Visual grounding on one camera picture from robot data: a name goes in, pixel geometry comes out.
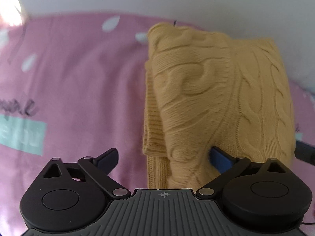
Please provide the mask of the pink floral bed sheet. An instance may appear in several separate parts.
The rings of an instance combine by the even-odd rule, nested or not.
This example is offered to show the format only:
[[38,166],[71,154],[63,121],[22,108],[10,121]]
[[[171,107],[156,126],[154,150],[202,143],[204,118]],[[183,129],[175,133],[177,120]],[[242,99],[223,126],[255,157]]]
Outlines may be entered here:
[[[143,153],[148,31],[175,20],[120,13],[61,14],[1,27],[1,235],[22,235],[20,201],[54,158],[75,163],[110,148],[119,153],[110,177],[148,188]],[[288,77],[295,141],[314,145],[314,95]],[[314,166],[294,155],[288,166],[314,188]]]

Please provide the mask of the black right gripper tip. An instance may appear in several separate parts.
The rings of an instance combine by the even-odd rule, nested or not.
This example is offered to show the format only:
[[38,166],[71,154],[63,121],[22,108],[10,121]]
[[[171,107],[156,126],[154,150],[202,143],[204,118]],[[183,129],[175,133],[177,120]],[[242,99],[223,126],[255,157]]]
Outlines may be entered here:
[[295,157],[308,164],[315,165],[315,148],[302,141],[296,141]]

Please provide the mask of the mustard cable knit sweater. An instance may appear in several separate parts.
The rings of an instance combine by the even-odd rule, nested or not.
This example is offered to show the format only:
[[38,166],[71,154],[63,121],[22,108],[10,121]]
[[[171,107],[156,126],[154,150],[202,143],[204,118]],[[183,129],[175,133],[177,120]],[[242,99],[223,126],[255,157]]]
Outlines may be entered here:
[[159,23],[148,31],[143,153],[150,189],[197,190],[220,173],[218,147],[290,166],[295,150],[288,77],[270,38]]

